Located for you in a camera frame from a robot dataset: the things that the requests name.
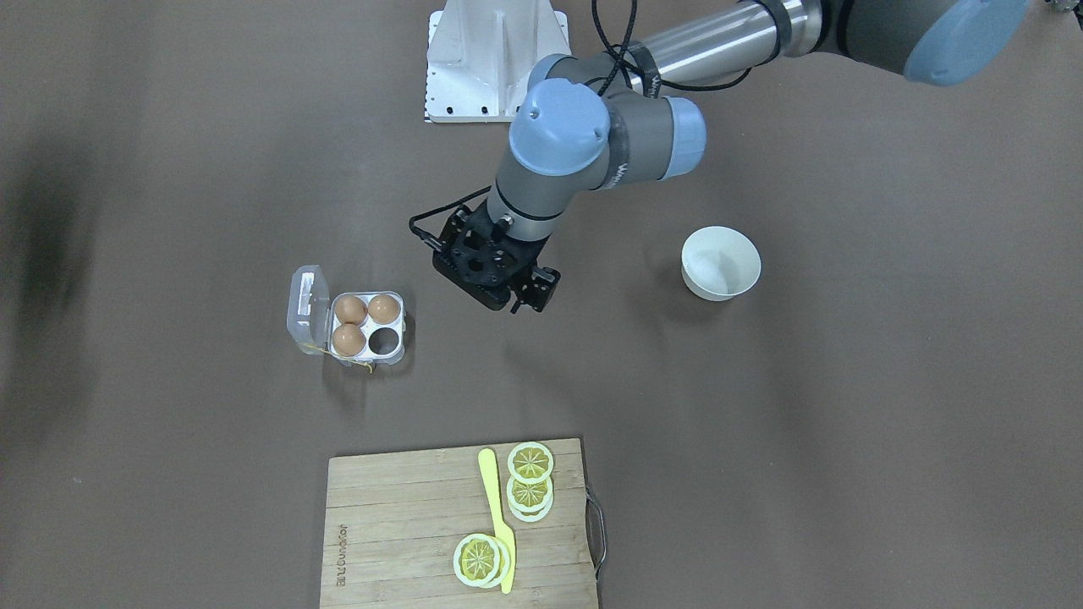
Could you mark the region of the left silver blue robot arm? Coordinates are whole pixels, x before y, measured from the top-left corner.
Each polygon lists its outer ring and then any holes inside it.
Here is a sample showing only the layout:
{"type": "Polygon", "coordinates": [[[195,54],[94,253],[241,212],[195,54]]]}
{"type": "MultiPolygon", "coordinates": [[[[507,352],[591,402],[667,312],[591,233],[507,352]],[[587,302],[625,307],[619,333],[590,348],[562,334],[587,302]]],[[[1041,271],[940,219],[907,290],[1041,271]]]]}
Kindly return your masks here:
{"type": "Polygon", "coordinates": [[[637,40],[627,24],[591,59],[531,66],[492,184],[409,222],[434,269],[491,310],[542,311],[561,275],[539,255],[573,198],[696,169],[706,120],[687,98],[746,80],[774,59],[825,52],[922,85],[969,80],[1020,27],[1025,1],[739,1],[637,40]]]}

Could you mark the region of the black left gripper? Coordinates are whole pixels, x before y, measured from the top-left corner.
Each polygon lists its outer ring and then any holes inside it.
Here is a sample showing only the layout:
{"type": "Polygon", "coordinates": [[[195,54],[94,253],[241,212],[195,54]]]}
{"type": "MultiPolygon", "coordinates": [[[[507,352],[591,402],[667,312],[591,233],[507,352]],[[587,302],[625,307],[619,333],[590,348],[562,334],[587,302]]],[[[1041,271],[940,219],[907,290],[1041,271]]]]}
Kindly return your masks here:
{"type": "Polygon", "coordinates": [[[456,207],[433,246],[434,269],[490,310],[510,304],[542,312],[552,299],[560,271],[538,265],[548,239],[514,239],[492,222],[487,208],[456,207]]]}

